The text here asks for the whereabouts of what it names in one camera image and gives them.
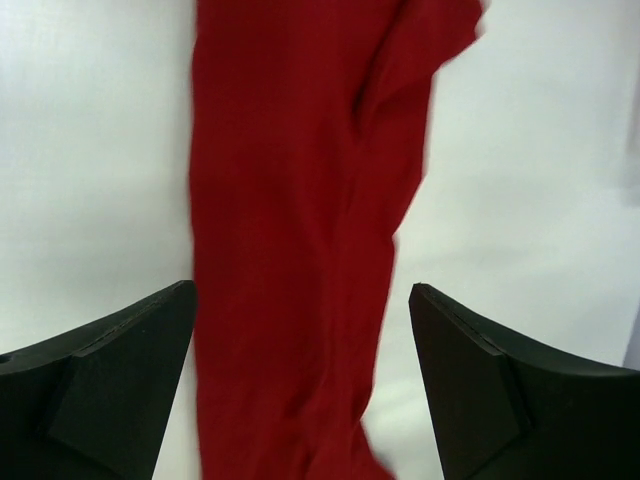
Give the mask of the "dark red t shirt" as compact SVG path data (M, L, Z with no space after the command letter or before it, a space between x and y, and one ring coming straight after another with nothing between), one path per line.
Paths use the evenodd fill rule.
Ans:
M201 1L190 161L206 479L384 479L362 418L432 80L479 1Z

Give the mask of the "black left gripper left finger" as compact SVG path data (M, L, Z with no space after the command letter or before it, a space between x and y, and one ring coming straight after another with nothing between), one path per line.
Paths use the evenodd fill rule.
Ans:
M2 478L152 478L195 317L185 280L2 355Z

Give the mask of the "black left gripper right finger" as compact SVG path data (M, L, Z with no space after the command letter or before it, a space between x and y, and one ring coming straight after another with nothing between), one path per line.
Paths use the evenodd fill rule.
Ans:
M635 479L639 374L485 318L427 284L413 336L448 479Z

